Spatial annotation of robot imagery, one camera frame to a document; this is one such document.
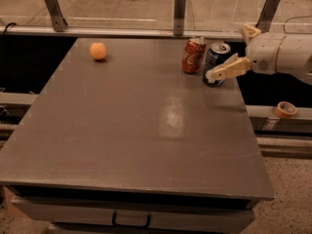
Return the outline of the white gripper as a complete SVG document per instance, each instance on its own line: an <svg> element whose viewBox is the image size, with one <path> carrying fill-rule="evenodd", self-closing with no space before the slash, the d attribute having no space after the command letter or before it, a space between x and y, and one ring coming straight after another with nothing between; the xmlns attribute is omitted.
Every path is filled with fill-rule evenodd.
<svg viewBox="0 0 312 234"><path fill-rule="evenodd" d="M246 56L232 55L224 63L210 69L205 77L210 83L245 75L250 69L256 73L276 73L278 52L285 38L282 33L262 33L261 30L244 23L240 32L247 45Z"/></svg>

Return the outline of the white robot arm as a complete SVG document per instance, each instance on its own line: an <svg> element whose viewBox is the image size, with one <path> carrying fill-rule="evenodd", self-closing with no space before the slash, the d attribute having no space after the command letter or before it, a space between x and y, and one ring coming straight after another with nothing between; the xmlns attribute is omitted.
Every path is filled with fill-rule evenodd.
<svg viewBox="0 0 312 234"><path fill-rule="evenodd" d="M312 35L290 33L262 33L247 23L241 29L247 44L246 55L232 55L205 74L210 83L245 75L248 71L259 74L288 74L312 85Z"/></svg>

